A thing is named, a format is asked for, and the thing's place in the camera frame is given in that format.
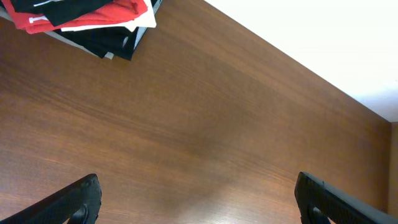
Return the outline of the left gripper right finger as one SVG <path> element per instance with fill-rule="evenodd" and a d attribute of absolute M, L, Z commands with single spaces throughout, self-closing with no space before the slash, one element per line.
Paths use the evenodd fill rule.
<path fill-rule="evenodd" d="M 397 219 L 342 192 L 308 172 L 298 174 L 295 199 L 303 224 L 397 224 Z"/>

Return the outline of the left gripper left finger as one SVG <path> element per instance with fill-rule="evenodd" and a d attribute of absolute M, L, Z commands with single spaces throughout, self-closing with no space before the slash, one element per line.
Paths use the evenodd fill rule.
<path fill-rule="evenodd" d="M 1 220 L 1 224 L 95 223 L 102 191 L 96 174 L 88 174 L 43 200 Z"/>

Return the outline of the dark green t-shirt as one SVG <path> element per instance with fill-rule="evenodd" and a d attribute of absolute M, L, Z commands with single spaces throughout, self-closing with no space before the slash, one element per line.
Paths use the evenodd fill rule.
<path fill-rule="evenodd" d="M 45 16 L 53 26 L 59 26 L 111 3 L 112 0 L 10 0 L 17 13 Z"/>

